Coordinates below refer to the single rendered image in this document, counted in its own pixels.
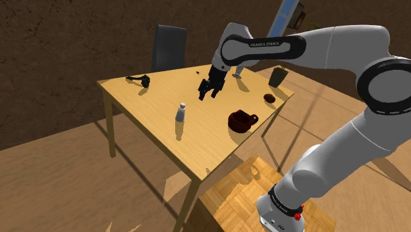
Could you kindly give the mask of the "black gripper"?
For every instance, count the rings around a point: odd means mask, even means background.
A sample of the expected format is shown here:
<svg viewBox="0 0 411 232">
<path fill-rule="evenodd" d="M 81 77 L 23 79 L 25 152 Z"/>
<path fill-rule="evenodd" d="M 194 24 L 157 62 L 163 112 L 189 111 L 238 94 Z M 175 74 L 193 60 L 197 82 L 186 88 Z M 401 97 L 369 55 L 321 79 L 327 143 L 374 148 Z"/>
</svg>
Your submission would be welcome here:
<svg viewBox="0 0 411 232">
<path fill-rule="evenodd" d="M 204 99 L 206 93 L 211 90 L 211 86 L 213 86 L 211 97 L 215 98 L 218 92 L 221 91 L 224 86 L 226 75 L 227 71 L 221 71 L 217 67 L 212 65 L 208 74 L 208 80 L 203 79 L 198 88 L 198 91 L 200 93 L 199 99 L 201 101 Z"/>
</svg>

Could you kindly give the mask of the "grey shaker with white cap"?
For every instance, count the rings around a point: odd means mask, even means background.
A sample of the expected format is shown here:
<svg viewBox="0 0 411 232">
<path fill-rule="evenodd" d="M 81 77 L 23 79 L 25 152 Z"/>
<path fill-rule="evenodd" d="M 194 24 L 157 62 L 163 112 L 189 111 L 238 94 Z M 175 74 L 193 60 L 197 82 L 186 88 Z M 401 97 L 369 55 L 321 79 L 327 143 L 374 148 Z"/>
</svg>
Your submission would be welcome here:
<svg viewBox="0 0 411 232">
<path fill-rule="evenodd" d="M 177 114 L 176 114 L 176 117 L 175 117 L 175 121 L 183 122 L 184 117 L 185 117 L 185 111 L 186 111 L 186 104 L 181 103 L 178 107 L 178 111 L 177 111 Z"/>
</svg>

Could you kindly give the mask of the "dark red mug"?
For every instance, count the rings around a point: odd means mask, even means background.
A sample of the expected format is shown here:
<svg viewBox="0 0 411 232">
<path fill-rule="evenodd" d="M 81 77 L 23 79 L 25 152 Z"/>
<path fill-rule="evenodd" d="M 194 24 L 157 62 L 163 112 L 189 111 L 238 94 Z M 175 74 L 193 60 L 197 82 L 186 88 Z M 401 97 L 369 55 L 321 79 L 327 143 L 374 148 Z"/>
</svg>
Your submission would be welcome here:
<svg viewBox="0 0 411 232">
<path fill-rule="evenodd" d="M 259 118 L 257 115 L 249 115 L 243 110 L 239 109 L 229 115 L 228 127 L 237 133 L 245 133 L 250 130 L 252 125 L 258 122 Z"/>
</svg>

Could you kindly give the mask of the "light wooden table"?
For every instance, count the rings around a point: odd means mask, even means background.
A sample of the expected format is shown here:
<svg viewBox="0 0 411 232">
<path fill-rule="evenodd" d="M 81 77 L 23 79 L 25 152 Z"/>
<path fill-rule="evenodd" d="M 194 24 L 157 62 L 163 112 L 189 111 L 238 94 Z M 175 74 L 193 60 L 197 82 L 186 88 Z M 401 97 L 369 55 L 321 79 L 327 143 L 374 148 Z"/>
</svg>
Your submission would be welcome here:
<svg viewBox="0 0 411 232">
<path fill-rule="evenodd" d="M 244 69 L 241 78 L 229 71 L 215 98 L 199 99 L 200 82 L 209 65 L 151 73 L 149 88 L 124 77 L 98 81 L 102 89 L 109 154 L 115 157 L 112 107 L 120 109 L 190 180 L 190 187 L 173 232 L 180 232 L 200 185 L 265 121 L 272 123 L 293 91 L 273 88 L 264 76 Z M 263 96 L 273 94 L 274 103 Z M 183 122 L 175 121 L 186 104 Z M 228 127 L 229 115 L 239 109 L 259 120 L 245 133 Z"/>
</svg>

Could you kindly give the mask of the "dark grey chair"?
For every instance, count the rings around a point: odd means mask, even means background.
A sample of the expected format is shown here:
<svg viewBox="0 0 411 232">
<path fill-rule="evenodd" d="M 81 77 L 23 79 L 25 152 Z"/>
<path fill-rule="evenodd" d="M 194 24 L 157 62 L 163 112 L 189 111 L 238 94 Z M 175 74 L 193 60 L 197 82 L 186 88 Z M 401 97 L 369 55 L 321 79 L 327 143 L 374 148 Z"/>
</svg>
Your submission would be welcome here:
<svg viewBox="0 0 411 232">
<path fill-rule="evenodd" d="M 183 69 L 187 30 L 158 24 L 155 27 L 151 72 Z"/>
</svg>

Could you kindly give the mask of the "black kitchen tool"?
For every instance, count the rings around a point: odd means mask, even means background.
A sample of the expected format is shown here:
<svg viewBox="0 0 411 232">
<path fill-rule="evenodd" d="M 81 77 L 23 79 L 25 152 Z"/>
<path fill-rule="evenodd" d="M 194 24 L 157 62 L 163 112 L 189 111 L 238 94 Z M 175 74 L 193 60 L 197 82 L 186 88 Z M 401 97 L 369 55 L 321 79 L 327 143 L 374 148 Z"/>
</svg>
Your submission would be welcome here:
<svg viewBox="0 0 411 232">
<path fill-rule="evenodd" d="M 127 76 L 126 79 L 127 80 L 140 80 L 144 88 L 148 88 L 150 86 L 150 77 L 146 74 L 141 77 Z"/>
</svg>

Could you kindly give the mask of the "dark green plant pot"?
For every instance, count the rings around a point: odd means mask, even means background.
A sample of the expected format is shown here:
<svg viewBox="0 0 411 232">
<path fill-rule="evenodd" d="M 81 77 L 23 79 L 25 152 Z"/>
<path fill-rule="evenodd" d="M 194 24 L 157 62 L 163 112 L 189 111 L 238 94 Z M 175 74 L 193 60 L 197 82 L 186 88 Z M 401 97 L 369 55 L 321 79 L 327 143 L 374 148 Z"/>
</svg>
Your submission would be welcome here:
<svg viewBox="0 0 411 232">
<path fill-rule="evenodd" d="M 288 74 L 288 71 L 286 71 L 283 66 L 275 67 L 273 69 L 273 72 L 271 73 L 271 76 L 269 79 L 269 85 L 271 87 L 277 88 L 281 84 L 281 82 L 285 79 L 287 74 Z"/>
</svg>

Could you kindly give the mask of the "blue window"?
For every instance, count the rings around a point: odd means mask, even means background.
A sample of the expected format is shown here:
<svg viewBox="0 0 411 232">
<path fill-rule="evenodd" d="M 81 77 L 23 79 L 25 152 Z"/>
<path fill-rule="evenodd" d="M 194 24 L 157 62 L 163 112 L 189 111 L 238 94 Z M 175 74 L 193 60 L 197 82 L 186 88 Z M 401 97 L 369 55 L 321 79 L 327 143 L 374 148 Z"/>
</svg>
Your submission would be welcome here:
<svg viewBox="0 0 411 232">
<path fill-rule="evenodd" d="M 267 34 L 268 38 L 282 36 L 300 0 L 282 0 Z"/>
</svg>

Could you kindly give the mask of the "parquet patterned robot stand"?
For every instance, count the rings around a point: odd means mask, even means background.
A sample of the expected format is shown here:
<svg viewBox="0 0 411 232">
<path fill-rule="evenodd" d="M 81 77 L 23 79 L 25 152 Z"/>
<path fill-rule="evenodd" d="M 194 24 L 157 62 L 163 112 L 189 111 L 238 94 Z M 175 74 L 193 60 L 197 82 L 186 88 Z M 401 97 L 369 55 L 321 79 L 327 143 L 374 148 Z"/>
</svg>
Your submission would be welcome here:
<svg viewBox="0 0 411 232">
<path fill-rule="evenodd" d="M 199 196 L 182 232 L 268 232 L 256 202 L 281 178 L 254 154 Z"/>
</svg>

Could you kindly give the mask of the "dark framed wall picture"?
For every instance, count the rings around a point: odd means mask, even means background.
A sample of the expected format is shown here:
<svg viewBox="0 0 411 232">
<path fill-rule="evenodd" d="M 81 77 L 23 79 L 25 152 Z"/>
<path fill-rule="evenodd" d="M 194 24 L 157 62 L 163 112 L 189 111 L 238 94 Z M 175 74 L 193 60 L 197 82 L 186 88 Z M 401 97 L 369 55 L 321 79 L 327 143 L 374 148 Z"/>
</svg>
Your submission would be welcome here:
<svg viewBox="0 0 411 232">
<path fill-rule="evenodd" d="M 288 22 L 288 28 L 292 28 L 295 30 L 298 30 L 302 21 L 304 20 L 306 13 L 303 11 L 304 6 L 301 3 L 298 3 L 289 22 Z"/>
</svg>

